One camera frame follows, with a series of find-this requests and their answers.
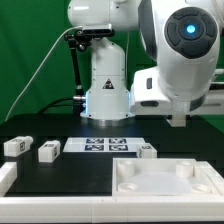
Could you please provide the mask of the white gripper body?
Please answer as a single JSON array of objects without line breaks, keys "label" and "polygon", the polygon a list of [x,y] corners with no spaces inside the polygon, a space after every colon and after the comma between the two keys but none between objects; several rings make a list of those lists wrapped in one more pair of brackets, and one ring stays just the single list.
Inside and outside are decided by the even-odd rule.
[{"label": "white gripper body", "polygon": [[224,115],[224,90],[210,90],[205,97],[173,104],[159,87],[158,68],[135,73],[130,93],[130,112],[134,115]]}]

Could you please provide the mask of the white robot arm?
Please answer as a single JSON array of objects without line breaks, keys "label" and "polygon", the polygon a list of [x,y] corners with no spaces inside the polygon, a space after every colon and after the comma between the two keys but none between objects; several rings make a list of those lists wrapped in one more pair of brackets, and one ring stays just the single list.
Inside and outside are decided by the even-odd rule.
[{"label": "white robot arm", "polygon": [[[216,82],[224,0],[71,0],[68,19],[80,50],[92,48],[92,84],[81,117],[113,125],[136,115],[165,115],[173,127],[188,115],[224,114],[224,83]],[[124,84],[124,51],[108,40],[140,33],[157,65]]]}]

